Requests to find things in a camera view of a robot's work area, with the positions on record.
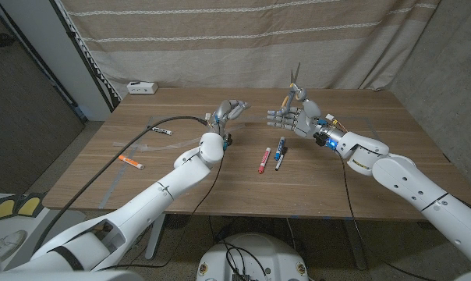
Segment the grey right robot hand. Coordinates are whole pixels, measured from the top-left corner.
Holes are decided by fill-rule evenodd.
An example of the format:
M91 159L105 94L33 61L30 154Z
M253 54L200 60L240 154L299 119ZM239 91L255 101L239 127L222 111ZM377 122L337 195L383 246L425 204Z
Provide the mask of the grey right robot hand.
M307 97L306 90L291 83L281 108L267 112L267 124L291 130L303 138L313 138L319 146L335 150L345 131L332 123L319 123L320 117L320 108Z

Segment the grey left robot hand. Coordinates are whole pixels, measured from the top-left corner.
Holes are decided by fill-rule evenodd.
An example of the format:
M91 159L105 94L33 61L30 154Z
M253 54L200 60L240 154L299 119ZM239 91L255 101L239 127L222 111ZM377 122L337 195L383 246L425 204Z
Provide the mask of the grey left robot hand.
M224 100L211 114L207 121L207 132L217 133L221 137L225 135L225 127L229 120L237 119L243 111L250 108L248 102L240 100Z

